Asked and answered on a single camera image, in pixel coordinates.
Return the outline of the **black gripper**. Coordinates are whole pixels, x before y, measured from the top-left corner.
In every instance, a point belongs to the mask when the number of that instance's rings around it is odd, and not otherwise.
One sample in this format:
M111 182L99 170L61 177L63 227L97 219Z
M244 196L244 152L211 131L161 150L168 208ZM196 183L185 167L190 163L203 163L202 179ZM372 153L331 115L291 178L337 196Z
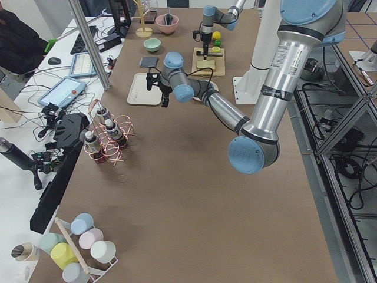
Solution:
M168 107L169 105L169 95L172 92L172 88L163 82L163 76L161 71L152 72L151 68L147 72L147 90L151 91L152 86L157 86L162 92L161 106Z
M202 41L203 42L203 58L207 59L209 53L209 43L212 41L212 33L205 33L201 30L194 30L193 31L193 39L196 42Z

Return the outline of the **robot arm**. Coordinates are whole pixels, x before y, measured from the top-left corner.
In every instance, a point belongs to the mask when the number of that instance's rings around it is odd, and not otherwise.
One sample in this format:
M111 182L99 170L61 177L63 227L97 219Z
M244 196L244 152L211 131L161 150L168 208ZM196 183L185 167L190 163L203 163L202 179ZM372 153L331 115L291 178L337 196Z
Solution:
M279 12L279 43L250 117L222 97L209 81L189 78L178 52L166 54L162 70L147 73L147 89L158 87L164 101L170 94L181 103L198 98L236 133L228 158L245 174L257 173L279 157L277 129L310 52L318 46L337 44L345 35L342 1L282 1Z
M203 17L199 30L193 31L193 39L196 40L197 36L200 36L203 42L203 59L206 60L209 54L209 44L212 41L214 32L214 24L219 24L228 30L235 29L239 15L242 13L245 0L236 1L226 13L221 12L215 6L205 6L203 8Z

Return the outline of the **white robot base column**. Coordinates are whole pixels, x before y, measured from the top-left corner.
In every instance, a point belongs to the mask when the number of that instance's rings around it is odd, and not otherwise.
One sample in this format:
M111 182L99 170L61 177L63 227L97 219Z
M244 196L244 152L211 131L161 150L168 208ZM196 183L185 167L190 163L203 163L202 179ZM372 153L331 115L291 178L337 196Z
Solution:
M244 76L233 78L234 97L237 104L257 102L279 43L277 29L280 22L280 1L266 1L250 68Z

